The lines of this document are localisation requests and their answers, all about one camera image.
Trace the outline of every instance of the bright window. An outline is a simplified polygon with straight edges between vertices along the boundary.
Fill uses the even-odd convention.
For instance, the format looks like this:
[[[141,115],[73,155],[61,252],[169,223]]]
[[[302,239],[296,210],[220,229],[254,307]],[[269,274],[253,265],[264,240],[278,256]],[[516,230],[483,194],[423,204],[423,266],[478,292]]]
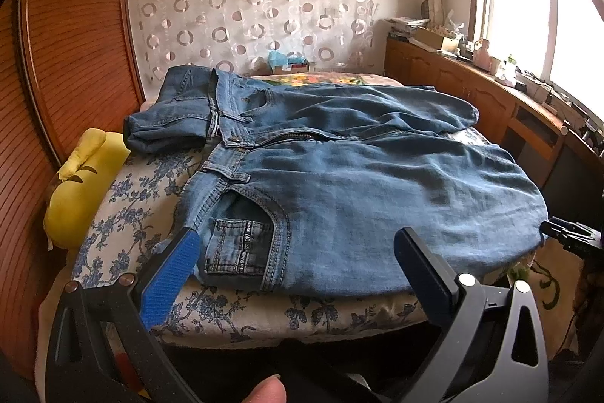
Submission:
[[[478,0],[475,37],[604,120],[604,22],[592,0]]]
[[[558,0],[550,80],[604,120],[604,22],[591,0]]]
[[[550,0],[491,0],[487,38],[493,57],[512,55],[520,67],[540,76],[547,51]]]

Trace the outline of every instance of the plastic bag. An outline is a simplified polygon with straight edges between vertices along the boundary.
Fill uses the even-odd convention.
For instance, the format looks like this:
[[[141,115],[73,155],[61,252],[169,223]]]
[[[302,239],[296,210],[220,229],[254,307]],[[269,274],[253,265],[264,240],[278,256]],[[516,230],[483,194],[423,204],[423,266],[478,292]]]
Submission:
[[[463,23],[460,23],[460,24],[455,23],[452,18],[453,18],[453,10],[451,9],[449,11],[449,14],[447,15],[447,19],[445,20],[445,28],[454,33],[461,33],[460,30],[465,25]]]

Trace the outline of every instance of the wooden desk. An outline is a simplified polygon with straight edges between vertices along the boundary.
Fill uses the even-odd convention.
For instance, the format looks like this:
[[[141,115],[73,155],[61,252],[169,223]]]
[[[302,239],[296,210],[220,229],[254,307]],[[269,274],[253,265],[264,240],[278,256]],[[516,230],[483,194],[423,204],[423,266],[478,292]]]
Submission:
[[[438,91],[469,101],[480,114],[476,129],[512,155],[510,148],[528,144],[543,159],[538,171],[531,176],[539,187],[543,187],[549,177],[564,143],[579,148],[581,144],[585,146],[576,142],[578,137],[573,133],[562,135],[563,122],[556,115],[526,94],[498,84],[491,75],[471,64],[427,52],[411,43],[388,39],[384,70],[385,75],[402,84],[433,85]],[[602,164],[591,154],[592,166],[594,159]]]

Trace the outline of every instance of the cabinet door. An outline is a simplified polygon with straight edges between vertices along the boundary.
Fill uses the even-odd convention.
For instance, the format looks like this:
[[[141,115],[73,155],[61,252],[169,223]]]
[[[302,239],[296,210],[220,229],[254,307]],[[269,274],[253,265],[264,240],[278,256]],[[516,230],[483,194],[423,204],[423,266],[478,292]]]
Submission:
[[[514,111],[514,98],[496,82],[475,78],[469,88],[469,99],[480,114],[476,129],[494,144],[500,144]]]
[[[436,67],[436,55],[418,57],[411,59],[411,76],[409,85],[413,86],[436,86],[439,73]]]
[[[455,69],[449,70],[443,67],[440,68],[439,73],[440,76],[436,89],[441,93],[467,99],[467,82],[463,73]]]
[[[411,84],[411,60],[402,52],[388,47],[384,59],[384,73],[386,77],[399,81],[401,84]]]

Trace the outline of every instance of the wooden wardrobe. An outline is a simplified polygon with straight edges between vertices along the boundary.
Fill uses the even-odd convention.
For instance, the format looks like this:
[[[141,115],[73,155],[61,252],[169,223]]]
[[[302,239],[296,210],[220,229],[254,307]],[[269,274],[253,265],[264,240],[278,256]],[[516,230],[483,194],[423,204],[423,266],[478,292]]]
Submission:
[[[42,229],[46,187],[90,127],[143,102],[125,0],[0,6],[0,348],[32,378],[37,307],[63,266]]]

